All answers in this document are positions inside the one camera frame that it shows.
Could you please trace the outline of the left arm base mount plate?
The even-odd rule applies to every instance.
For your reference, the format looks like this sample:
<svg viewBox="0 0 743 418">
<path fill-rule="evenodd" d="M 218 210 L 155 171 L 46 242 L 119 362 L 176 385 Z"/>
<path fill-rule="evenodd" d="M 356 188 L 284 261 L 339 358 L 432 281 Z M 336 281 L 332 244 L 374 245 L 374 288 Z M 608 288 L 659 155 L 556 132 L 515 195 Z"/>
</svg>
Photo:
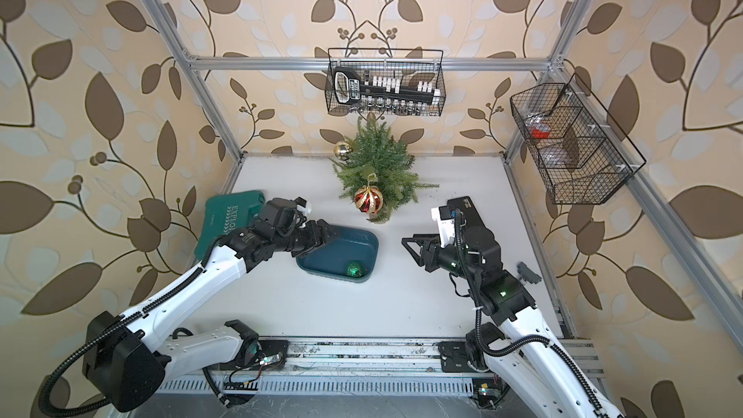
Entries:
<svg viewBox="0 0 743 418">
<path fill-rule="evenodd" d="M 287 340 L 259 340 L 246 348 L 241 348 L 235 359 L 224 363 L 227 371 L 257 369 L 258 367 L 279 367 L 288 358 L 289 342 Z"/>
</svg>

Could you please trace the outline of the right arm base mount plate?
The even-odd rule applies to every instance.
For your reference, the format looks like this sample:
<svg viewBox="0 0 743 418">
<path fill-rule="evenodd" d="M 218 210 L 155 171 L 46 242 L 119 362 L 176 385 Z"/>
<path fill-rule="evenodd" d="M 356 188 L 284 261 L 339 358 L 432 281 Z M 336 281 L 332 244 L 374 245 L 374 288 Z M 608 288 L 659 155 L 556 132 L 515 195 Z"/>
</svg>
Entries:
<svg viewBox="0 0 743 418">
<path fill-rule="evenodd" d="M 444 373 L 479 373 L 481 370 L 479 351 L 465 341 L 441 342 L 437 345 L 441 370 Z"/>
</svg>

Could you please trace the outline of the green glitter ball ornament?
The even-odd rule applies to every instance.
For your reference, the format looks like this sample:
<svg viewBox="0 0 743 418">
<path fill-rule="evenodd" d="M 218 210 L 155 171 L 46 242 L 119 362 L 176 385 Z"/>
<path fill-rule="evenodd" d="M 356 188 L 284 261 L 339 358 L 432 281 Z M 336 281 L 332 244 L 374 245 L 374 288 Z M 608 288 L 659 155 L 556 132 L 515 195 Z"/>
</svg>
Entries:
<svg viewBox="0 0 743 418">
<path fill-rule="evenodd" d="M 360 279 L 366 275 L 364 265 L 359 261 L 352 261 L 346 267 L 346 276 L 352 279 Z"/>
</svg>

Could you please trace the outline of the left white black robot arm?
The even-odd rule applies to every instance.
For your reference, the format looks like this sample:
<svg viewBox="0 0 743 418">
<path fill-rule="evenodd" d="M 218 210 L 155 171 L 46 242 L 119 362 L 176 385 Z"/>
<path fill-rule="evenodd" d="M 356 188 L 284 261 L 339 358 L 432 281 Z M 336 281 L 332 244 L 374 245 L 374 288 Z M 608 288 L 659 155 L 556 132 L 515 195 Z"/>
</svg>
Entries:
<svg viewBox="0 0 743 418">
<path fill-rule="evenodd" d="M 86 343 L 65 359 L 40 387 L 37 404 L 48 417 L 75 417 L 113 406 L 131 411 L 147 402 L 170 380 L 228 363 L 247 349 L 244 324 L 189 336 L 168 351 L 172 333 L 192 313 L 230 284 L 247 276 L 276 253 L 305 257 L 333 242 L 338 233 L 325 220 L 310 220 L 305 199 L 272 199 L 249 226 L 216 237 L 205 257 L 145 301 L 114 317 L 104 312 L 88 325 Z M 55 385 L 77 360 L 102 400 L 78 408 L 60 408 L 51 399 Z"/>
</svg>

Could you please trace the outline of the gold shiny ball ornament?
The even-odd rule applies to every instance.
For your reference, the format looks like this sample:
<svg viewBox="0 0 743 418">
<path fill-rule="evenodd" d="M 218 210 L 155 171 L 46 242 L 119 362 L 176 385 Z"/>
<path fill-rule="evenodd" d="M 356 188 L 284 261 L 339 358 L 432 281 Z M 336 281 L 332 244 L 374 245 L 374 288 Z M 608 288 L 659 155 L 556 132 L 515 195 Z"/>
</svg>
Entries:
<svg viewBox="0 0 743 418">
<path fill-rule="evenodd" d="M 338 141 L 334 146 L 334 155 L 340 161 L 347 161 L 352 153 L 352 146 L 345 140 Z"/>
</svg>

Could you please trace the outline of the red gold striped ornament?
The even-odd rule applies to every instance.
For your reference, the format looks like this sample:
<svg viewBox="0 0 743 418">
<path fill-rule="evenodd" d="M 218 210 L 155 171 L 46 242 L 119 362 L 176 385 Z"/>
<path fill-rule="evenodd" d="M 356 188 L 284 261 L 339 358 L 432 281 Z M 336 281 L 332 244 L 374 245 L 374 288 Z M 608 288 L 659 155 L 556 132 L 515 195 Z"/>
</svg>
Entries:
<svg viewBox="0 0 743 418">
<path fill-rule="evenodd" d="M 367 215 L 374 215 L 382 209 L 384 197 L 379 188 L 365 186 L 354 194 L 353 202 L 360 212 Z"/>
</svg>

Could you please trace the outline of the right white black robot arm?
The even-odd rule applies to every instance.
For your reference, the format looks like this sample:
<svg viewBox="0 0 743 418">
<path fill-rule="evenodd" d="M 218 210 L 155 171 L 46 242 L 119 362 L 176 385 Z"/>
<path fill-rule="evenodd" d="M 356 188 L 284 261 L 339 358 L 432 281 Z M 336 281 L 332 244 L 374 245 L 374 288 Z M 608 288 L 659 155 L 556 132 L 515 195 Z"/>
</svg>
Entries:
<svg viewBox="0 0 743 418">
<path fill-rule="evenodd" d="M 522 282 L 502 263 L 501 247 L 478 214 L 433 211 L 437 234 L 402 240 L 416 264 L 467 282 L 474 342 L 485 366 L 538 417 L 619 417 L 622 412 L 579 367 Z"/>
</svg>

